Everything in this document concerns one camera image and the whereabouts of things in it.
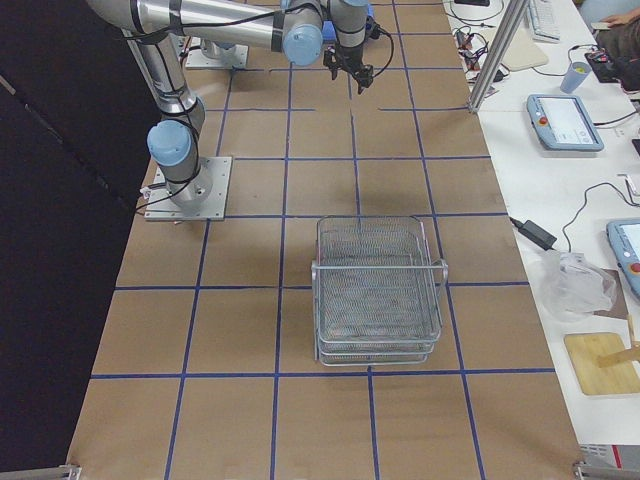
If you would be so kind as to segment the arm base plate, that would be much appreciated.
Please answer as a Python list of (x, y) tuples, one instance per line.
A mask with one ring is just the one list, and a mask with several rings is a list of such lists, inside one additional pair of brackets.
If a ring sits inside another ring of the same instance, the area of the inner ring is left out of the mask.
[(192, 70), (245, 69), (249, 47), (246, 45), (220, 46), (208, 40), (194, 38), (188, 49), (185, 66)]
[(164, 174), (156, 168), (153, 183), (159, 188), (148, 191), (143, 217), (147, 221), (222, 221), (225, 218), (228, 187), (231, 176), (230, 156), (201, 157), (200, 171), (194, 180), (174, 198), (171, 193), (181, 186), (170, 184), (167, 189)]

